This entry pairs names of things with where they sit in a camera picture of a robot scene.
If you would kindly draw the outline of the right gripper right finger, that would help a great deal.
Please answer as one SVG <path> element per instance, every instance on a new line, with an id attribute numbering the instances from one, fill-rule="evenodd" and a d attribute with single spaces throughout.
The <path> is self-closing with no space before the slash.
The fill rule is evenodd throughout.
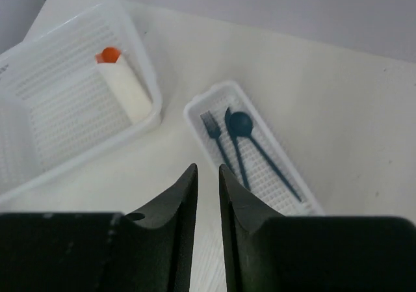
<path id="1" fill-rule="evenodd" d="M 401 217 L 285 216 L 219 168 L 228 291 L 414 291 L 415 225 Z"/>

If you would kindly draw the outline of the blue plastic fork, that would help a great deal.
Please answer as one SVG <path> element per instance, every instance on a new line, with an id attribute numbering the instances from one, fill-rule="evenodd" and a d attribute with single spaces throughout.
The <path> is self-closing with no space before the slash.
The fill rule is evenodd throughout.
<path id="1" fill-rule="evenodd" d="M 230 169 L 230 171 L 234 172 L 231 162 L 220 141 L 220 136 L 222 134 L 222 131 L 221 131 L 220 126 L 218 125 L 218 122 L 215 120 L 214 116 L 211 114 L 210 111 L 207 111 L 201 114 L 200 118 L 205 126 L 207 134 L 209 135 L 211 139 L 213 139 L 216 142 L 216 145 L 218 146 L 218 149 L 220 151 L 220 154 L 223 158 L 224 163 Z"/>

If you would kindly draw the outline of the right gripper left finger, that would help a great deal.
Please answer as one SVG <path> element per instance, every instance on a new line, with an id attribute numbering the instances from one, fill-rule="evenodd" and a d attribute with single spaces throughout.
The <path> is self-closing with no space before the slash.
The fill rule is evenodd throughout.
<path id="1" fill-rule="evenodd" d="M 188 291 L 198 168 L 135 211 L 3 213 L 2 291 Z"/>

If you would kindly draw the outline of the blue plastic spoon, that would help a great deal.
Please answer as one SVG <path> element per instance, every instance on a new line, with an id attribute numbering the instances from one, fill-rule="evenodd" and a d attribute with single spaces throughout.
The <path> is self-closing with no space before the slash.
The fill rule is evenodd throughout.
<path id="1" fill-rule="evenodd" d="M 262 146 L 252 136 L 254 123 L 253 123 L 253 120 L 250 118 L 250 116 L 245 112 L 237 111 L 231 115 L 230 125 L 238 137 L 245 137 L 252 142 L 252 144 L 256 147 L 257 151 L 263 156 L 267 164 L 271 167 L 271 169 L 276 173 L 276 175 L 284 183 L 286 188 L 288 188 L 288 190 L 293 194 L 293 196 L 299 202 L 301 202 L 302 199 L 300 195 L 295 191 L 293 186 L 290 184 L 289 180 L 283 175 L 282 171 L 276 166 L 276 164 L 269 157 L 266 151 L 264 151 Z"/>

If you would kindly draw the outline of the blue plastic knife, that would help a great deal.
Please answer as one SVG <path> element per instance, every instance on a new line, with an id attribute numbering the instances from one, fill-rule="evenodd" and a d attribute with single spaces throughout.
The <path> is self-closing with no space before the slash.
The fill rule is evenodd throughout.
<path id="1" fill-rule="evenodd" d="M 234 149 L 235 149 L 235 153 L 236 153 L 237 161 L 238 161 L 238 165 L 239 165 L 239 171 L 240 171 L 240 174 L 241 174 L 241 177 L 242 177 L 242 180 L 243 180 L 244 187 L 248 191 L 251 191 L 250 184 L 248 182 L 248 178 L 247 178 L 247 175 L 246 175 L 246 170 L 245 170 L 245 167 L 244 167 L 244 163 L 243 163 L 243 160 L 242 160 L 241 152 L 239 150 L 239 145 L 238 145 L 238 141 L 237 141 L 237 134 L 234 132 L 233 128 L 231 127 L 231 115 L 232 115 L 232 111 L 228 107 L 226 109 L 225 116 L 224 116 L 227 132 L 228 132 L 229 137 L 230 137 L 230 139 L 231 139 L 231 141 L 234 145 Z"/>

